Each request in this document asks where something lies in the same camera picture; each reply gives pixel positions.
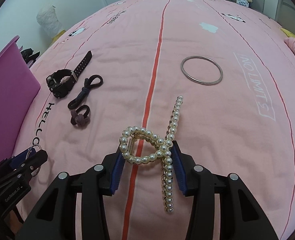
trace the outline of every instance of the watch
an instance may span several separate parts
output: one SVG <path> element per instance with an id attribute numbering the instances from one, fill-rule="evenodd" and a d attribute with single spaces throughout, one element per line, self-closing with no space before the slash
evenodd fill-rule
<path id="1" fill-rule="evenodd" d="M 46 78 L 46 83 L 49 87 L 49 90 L 56 98 L 64 98 L 72 90 L 74 84 L 77 82 L 83 70 L 89 64 L 91 58 L 92 53 L 89 50 L 75 70 L 60 69 Z M 61 80 L 64 77 L 69 78 L 65 82 L 61 83 Z"/>

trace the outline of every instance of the metal ring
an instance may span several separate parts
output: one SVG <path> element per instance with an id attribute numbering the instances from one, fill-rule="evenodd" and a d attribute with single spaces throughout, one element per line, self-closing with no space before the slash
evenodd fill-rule
<path id="1" fill-rule="evenodd" d="M 213 81 L 213 82 L 205 82 L 205 81 L 201 81 L 201 80 L 198 80 L 196 78 L 193 78 L 191 77 L 183 68 L 183 65 L 184 63 L 189 60 L 189 59 L 192 59 L 192 58 L 200 58 L 200 59 L 205 59 L 205 60 L 208 60 L 209 62 L 212 62 L 214 65 L 217 66 L 218 70 L 220 70 L 220 78 L 217 80 L 217 81 Z M 190 56 L 190 57 L 187 57 L 185 59 L 182 60 L 182 63 L 181 63 L 181 70 L 183 72 L 183 74 L 189 79 L 189 80 L 192 80 L 193 82 L 196 82 L 196 83 L 199 83 L 199 84 L 202 84 L 202 85 L 206 85 L 206 86 L 211 86 L 211 85 L 216 85 L 218 83 L 220 83 L 223 79 L 223 70 L 221 69 L 221 67 L 219 66 L 219 64 L 217 64 L 215 61 L 211 60 L 210 58 L 207 58 L 207 57 L 202 57 L 202 56 Z"/>
<path id="2" fill-rule="evenodd" d="M 27 160 L 27 159 L 29 158 L 29 155 L 30 155 L 30 153 L 32 152 L 31 149 L 32 149 L 34 146 L 38 146 L 38 147 L 40 148 L 40 150 L 42 150 L 42 148 L 41 148 L 41 146 L 40 146 L 39 144 L 33 144 L 33 145 L 28 149 L 28 152 L 27 152 L 27 155 L 26 155 L 26 157 L 25 157 L 25 160 Z M 41 166 L 38 167 L 38 168 L 35 170 L 36 173 L 35 173 L 34 175 L 32 175 L 32 173 L 35 172 L 35 171 L 33 171 L 33 172 L 31 173 L 32 177 L 35 177 L 37 174 L 39 174 L 40 169 L 41 169 Z"/>

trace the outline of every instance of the mattress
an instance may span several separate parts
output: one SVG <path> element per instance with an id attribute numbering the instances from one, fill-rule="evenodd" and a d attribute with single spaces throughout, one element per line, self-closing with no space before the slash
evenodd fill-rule
<path id="1" fill-rule="evenodd" d="M 58 173 L 85 172 L 116 152 L 128 126 L 165 135 L 182 95 L 175 135 L 181 151 L 212 173 L 237 173 L 279 239 L 287 239 L 295 229 L 295 55 L 280 28 L 261 13 L 225 0 L 123 0 L 73 26 L 31 68 L 41 89 L 23 121 L 14 155 L 39 143 L 49 159 L 18 204 L 23 218 Z M 74 31 L 78 34 L 69 36 Z M 93 57 L 72 91 L 55 98 L 46 77 L 73 70 L 89 50 Z M 204 86 L 186 78 L 180 64 L 193 55 L 218 63 L 222 82 Z M 184 66 L 194 78 L 219 78 L 208 61 L 191 59 Z M 90 123 L 75 127 L 67 104 L 94 74 L 104 83 L 83 101 L 91 109 Z M 152 151 L 144 143 L 136 155 Z M 111 239 L 185 239 L 193 199 L 181 194 L 174 179 L 175 210 L 166 213 L 160 167 L 153 162 L 136 170 L 126 162 L 119 189 L 104 197 Z M 219 212 L 215 218 L 216 240 Z"/>

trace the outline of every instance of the purple plastic bin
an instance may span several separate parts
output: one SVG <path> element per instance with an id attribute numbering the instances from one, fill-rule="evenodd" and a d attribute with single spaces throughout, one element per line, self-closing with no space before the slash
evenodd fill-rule
<path id="1" fill-rule="evenodd" d="M 10 158 L 25 115 L 40 90 L 14 37 L 0 52 L 0 161 Z"/>

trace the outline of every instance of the silver screw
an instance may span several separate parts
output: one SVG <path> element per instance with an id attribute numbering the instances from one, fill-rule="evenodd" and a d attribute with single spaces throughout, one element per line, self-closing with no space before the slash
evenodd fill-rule
<path id="1" fill-rule="evenodd" d="M 58 177 L 59 179 L 65 179 L 67 176 L 68 174 L 66 172 L 61 172 Z"/>
<path id="2" fill-rule="evenodd" d="M 239 176 L 237 176 L 235 173 L 231 173 L 231 174 L 230 174 L 230 178 L 231 178 L 232 180 L 238 180 Z"/>
<path id="3" fill-rule="evenodd" d="M 200 172 L 203 171 L 203 167 L 201 165 L 195 165 L 194 170 Z"/>
<path id="4" fill-rule="evenodd" d="M 102 171 L 103 168 L 104 168 L 104 167 L 103 167 L 103 165 L 101 165 L 101 164 L 98 164 L 98 165 L 95 165 L 95 166 L 94 166 L 94 170 L 95 170 L 95 171 Z"/>

